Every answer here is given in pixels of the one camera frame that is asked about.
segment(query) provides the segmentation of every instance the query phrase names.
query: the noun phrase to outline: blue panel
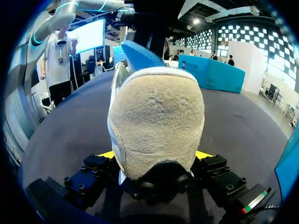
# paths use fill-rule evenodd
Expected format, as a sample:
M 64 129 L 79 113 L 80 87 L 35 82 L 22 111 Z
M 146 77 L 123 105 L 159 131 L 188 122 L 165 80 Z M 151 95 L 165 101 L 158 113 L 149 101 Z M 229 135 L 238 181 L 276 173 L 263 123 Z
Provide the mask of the blue panel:
M 281 197 L 286 199 L 299 174 L 299 128 L 296 128 L 286 144 L 285 151 L 275 168 Z
M 245 72 L 216 60 L 180 55 L 178 67 L 191 73 L 205 89 L 240 93 Z
M 157 66 L 165 67 L 161 58 L 133 41 L 124 41 L 121 46 L 135 71 Z

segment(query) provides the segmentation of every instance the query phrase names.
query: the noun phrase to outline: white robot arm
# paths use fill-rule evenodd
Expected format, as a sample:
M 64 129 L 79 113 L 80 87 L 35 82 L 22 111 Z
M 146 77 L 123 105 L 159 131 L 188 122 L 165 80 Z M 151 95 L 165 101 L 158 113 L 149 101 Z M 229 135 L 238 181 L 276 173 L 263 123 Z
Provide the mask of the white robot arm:
M 77 10 L 83 11 L 115 11 L 119 8 L 132 10 L 131 4 L 124 4 L 118 0 L 61 0 L 53 16 L 47 18 L 32 34 L 33 45 L 40 45 L 43 40 L 75 19 Z

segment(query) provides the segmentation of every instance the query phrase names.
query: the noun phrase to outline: screen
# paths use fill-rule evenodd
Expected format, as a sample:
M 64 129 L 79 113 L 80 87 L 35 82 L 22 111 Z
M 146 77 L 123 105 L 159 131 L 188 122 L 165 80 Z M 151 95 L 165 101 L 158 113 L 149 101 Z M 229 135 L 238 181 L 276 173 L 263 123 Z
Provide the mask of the screen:
M 105 19 L 90 22 L 67 33 L 71 39 L 77 38 L 76 54 L 104 45 Z

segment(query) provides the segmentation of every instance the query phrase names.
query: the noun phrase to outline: person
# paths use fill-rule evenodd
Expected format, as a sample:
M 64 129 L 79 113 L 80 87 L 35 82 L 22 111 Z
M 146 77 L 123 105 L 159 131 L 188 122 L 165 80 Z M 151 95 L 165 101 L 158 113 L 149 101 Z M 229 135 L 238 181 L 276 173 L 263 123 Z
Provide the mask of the person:
M 196 56 L 196 55 L 195 55 L 195 50 L 194 50 L 194 49 L 191 50 L 190 55 L 191 55 L 191 56 Z
M 214 50 L 212 50 L 212 56 L 211 56 L 210 58 L 213 59 L 213 60 L 218 61 L 218 58 L 217 58 L 217 56 L 216 56 L 215 53 L 216 53 L 216 52 L 215 52 Z
M 178 62 L 178 55 L 173 56 L 173 61 L 177 61 Z
M 61 28 L 55 38 L 48 41 L 41 64 L 40 79 L 44 80 L 47 75 L 50 97 L 55 106 L 58 106 L 63 98 L 67 98 L 71 94 L 69 55 L 76 55 L 78 41 L 67 36 L 66 31 L 69 28 L 70 25 Z
M 164 42 L 164 60 L 169 60 L 170 58 L 170 49 L 169 49 L 169 44 L 167 42 L 167 40 L 165 40 Z
M 233 56 L 232 55 L 229 55 L 229 61 L 228 61 L 228 64 L 230 64 L 231 66 L 234 66 L 235 65 L 235 62 L 233 60 Z

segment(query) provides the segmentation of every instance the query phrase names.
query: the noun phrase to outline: blue counter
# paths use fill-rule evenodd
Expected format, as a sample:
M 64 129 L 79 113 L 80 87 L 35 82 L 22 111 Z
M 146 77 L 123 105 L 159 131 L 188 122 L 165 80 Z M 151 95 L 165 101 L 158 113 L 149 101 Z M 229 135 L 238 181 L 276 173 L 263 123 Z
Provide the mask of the blue counter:
M 191 73 L 202 88 L 241 92 L 245 72 L 229 64 L 204 57 L 180 55 L 178 67 Z

